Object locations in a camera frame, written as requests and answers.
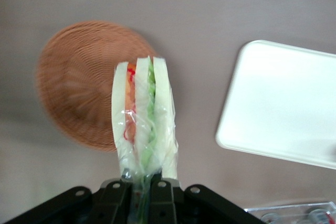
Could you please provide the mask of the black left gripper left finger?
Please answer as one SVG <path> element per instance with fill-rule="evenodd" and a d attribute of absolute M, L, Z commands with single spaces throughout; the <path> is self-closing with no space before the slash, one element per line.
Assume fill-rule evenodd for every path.
<path fill-rule="evenodd" d="M 127 223 L 132 184 L 108 180 L 99 189 L 99 197 L 89 213 L 89 223 Z"/>

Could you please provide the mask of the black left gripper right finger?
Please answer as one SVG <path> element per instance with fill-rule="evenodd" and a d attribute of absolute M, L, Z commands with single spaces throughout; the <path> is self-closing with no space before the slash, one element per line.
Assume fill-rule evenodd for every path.
<path fill-rule="evenodd" d="M 178 223 L 174 200 L 174 188 L 179 187 L 180 182 L 171 178 L 161 178 L 152 182 L 148 223 Z"/>

